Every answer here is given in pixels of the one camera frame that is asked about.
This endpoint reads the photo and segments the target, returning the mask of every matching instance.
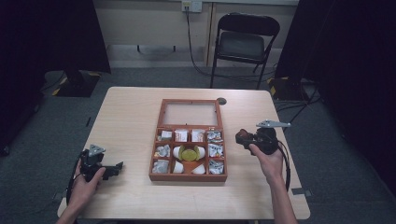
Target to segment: human hand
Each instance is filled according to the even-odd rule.
[[[273,186],[279,179],[283,180],[282,152],[276,150],[273,154],[266,155],[254,144],[250,144],[249,147],[251,152],[259,159],[262,173],[265,175],[270,186]]]
[[[100,168],[90,182],[85,180],[85,177],[80,172],[81,160],[78,161],[75,172],[75,181],[70,196],[69,205],[64,209],[62,215],[59,217],[57,224],[74,223],[78,214],[90,202],[93,194],[95,193],[100,180],[105,173],[106,168]]]
[[[100,168],[93,179],[90,182],[85,180],[85,177],[80,172],[81,160],[78,162],[75,173],[75,182],[72,188],[72,194],[70,196],[70,202],[68,206],[75,207],[78,211],[81,211],[91,200],[93,194],[96,192],[97,187],[100,185],[100,180],[105,173],[106,168]]]

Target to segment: black chair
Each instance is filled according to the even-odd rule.
[[[258,90],[262,83],[268,55],[279,29],[279,23],[267,16],[233,12],[221,17],[216,35],[210,88],[213,87],[217,60],[222,59],[240,63],[255,63],[256,67],[253,73],[262,64],[262,71],[256,87]],[[264,45],[263,36],[271,37],[267,47]]]

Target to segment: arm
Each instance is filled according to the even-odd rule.
[[[57,224],[74,223],[77,219],[78,214],[87,206],[90,202],[93,194],[96,191],[97,186],[100,184],[99,181],[102,175],[105,173],[106,168],[99,169],[93,179],[90,182],[85,181],[84,176],[80,175],[81,161],[78,162],[76,168],[76,179],[72,189],[72,195],[70,197],[70,203],[64,209],[64,212],[59,217]]]
[[[251,151],[259,159],[267,182],[271,189],[272,203],[274,209],[274,220],[276,224],[293,224],[297,223],[291,206],[288,192],[283,180],[283,157],[282,153],[277,150],[272,155],[265,155],[258,147],[253,144],[249,145]]]

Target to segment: electrical cord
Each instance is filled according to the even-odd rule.
[[[289,121],[289,123],[294,122],[294,120],[300,115],[300,113],[303,112],[303,110],[304,110],[305,108],[307,108],[309,105],[314,104],[314,103],[316,103],[317,101],[319,101],[320,97],[319,97],[317,100],[315,100],[314,102],[312,101],[312,100],[314,99],[315,93],[316,93],[317,91],[318,91],[318,86],[315,87],[314,92],[312,93],[311,97],[309,98],[309,100],[308,100],[308,102],[307,102],[306,104],[303,104],[303,105],[295,105],[295,106],[290,106],[290,107],[288,107],[288,108],[294,108],[294,107],[302,106],[302,108],[297,112],[297,114],[295,114],[295,115],[293,116],[293,118]],[[288,129],[288,127],[283,128],[283,133],[284,133],[287,129]]]
[[[286,190],[289,191],[289,187],[290,187],[290,159],[289,159],[289,152],[288,149],[286,148],[286,146],[281,142],[281,141],[277,141],[278,143],[280,143],[282,145],[282,147],[278,147],[279,151],[282,153],[283,159],[285,161],[285,165],[286,165]]]
[[[82,156],[82,153],[83,152],[80,152],[79,154],[78,154],[78,157],[77,157],[77,159],[76,159],[76,162],[75,162],[75,165],[74,165],[74,167],[73,167],[73,172],[72,172],[72,174],[71,174],[71,177],[70,177],[70,179],[69,179],[69,184],[67,185],[67,189],[66,189],[66,204],[67,205],[69,205],[69,201],[70,201],[70,197],[71,197],[71,195],[72,195],[72,188],[73,188],[73,185],[74,185],[74,181],[76,180],[76,178],[77,178],[77,176],[75,177],[75,173],[76,173],[76,168],[77,168],[77,165],[78,165],[78,162],[79,162],[79,160],[80,160],[80,158],[81,158],[81,156]]]
[[[191,56],[192,65],[193,65],[193,67],[195,68],[195,70],[198,71],[198,73],[200,73],[201,75],[204,75],[204,76],[206,76],[206,77],[211,77],[212,74],[209,74],[209,73],[206,73],[206,72],[202,71],[202,70],[196,65],[195,60],[194,60],[193,57],[192,57],[191,32],[190,32],[190,12],[189,12],[189,11],[190,11],[190,8],[189,8],[189,7],[184,7],[184,9],[185,9],[186,18],[187,18],[188,35],[189,35],[189,47],[190,47],[190,56]],[[277,63],[274,64],[274,66],[273,66],[273,71],[264,73],[263,75],[266,76],[266,75],[273,74],[273,73],[275,72],[275,70],[276,70],[276,69],[275,69],[276,65],[277,65]],[[246,82],[257,82],[257,80],[249,79],[249,78],[246,78],[246,77],[258,77],[258,75],[252,75],[252,76],[232,76],[232,77],[230,77],[230,76],[224,76],[224,75],[216,75],[216,77],[223,77],[223,78],[227,78],[227,79],[230,79],[230,80],[238,80],[238,81],[246,81]],[[270,77],[268,77],[268,78],[262,80],[262,82],[267,81],[268,79],[270,79],[270,78],[272,78],[272,77],[273,77],[273,76],[270,76]]]

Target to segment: silver part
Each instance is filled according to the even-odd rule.
[[[291,124],[266,119],[265,121],[262,121],[262,122],[256,124],[256,127],[261,127],[261,128],[286,127],[286,128],[289,128],[289,127],[291,127]]]
[[[96,156],[97,154],[100,154],[100,153],[105,152],[105,151],[106,150],[104,148],[96,146],[94,144],[91,144],[90,145],[90,153],[89,153],[88,156],[89,157]]]

